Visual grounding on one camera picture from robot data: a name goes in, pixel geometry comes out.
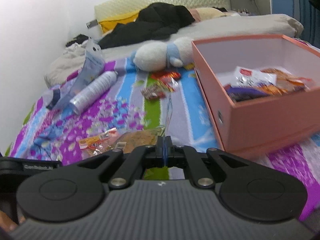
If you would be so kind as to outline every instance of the stuffed animal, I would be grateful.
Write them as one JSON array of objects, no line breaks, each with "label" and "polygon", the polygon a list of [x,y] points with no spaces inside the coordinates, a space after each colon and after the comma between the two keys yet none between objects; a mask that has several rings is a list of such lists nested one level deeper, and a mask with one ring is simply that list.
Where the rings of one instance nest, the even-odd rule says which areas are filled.
[{"label": "stuffed animal", "polygon": [[131,55],[131,61],[140,70],[155,72],[166,67],[183,67],[193,62],[191,38],[178,38],[165,44],[155,41],[141,46]]}]

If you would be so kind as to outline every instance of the barcode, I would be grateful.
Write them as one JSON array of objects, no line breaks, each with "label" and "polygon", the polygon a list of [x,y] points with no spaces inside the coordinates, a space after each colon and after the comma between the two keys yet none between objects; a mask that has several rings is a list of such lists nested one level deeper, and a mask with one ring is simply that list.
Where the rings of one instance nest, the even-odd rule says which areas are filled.
[{"label": "barcode", "polygon": [[99,136],[99,139],[100,140],[104,140],[104,139],[107,139],[109,137],[109,133],[108,132],[105,132],[105,133],[103,133],[103,134],[101,134],[100,136]]},{"label": "barcode", "polygon": [[127,144],[127,142],[117,142],[116,149],[123,150],[125,148],[126,144]]}]

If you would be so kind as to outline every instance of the black jacket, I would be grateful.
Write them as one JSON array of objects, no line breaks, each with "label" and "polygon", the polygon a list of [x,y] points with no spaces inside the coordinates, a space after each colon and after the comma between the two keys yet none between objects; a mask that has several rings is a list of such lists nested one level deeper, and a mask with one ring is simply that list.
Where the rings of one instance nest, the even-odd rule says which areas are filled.
[{"label": "black jacket", "polygon": [[152,3],[139,12],[135,22],[118,23],[98,44],[102,49],[107,49],[147,40],[165,40],[194,21],[191,13],[182,5]]}]

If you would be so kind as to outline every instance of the blue panel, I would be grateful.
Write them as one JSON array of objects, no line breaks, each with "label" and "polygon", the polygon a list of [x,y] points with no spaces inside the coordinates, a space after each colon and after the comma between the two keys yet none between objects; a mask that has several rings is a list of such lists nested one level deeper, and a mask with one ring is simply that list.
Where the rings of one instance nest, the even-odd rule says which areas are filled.
[{"label": "blue panel", "polygon": [[272,0],[272,14],[294,16],[294,0]]}]

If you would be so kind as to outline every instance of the pink box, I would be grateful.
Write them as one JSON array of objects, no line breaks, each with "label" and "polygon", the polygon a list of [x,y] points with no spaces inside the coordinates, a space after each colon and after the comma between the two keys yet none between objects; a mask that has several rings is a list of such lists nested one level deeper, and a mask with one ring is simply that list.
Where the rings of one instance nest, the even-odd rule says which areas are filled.
[{"label": "pink box", "polygon": [[[285,35],[245,35],[193,42],[197,80],[222,149],[254,158],[320,130],[320,53]],[[237,66],[278,68],[317,87],[234,103],[223,86]]]}]

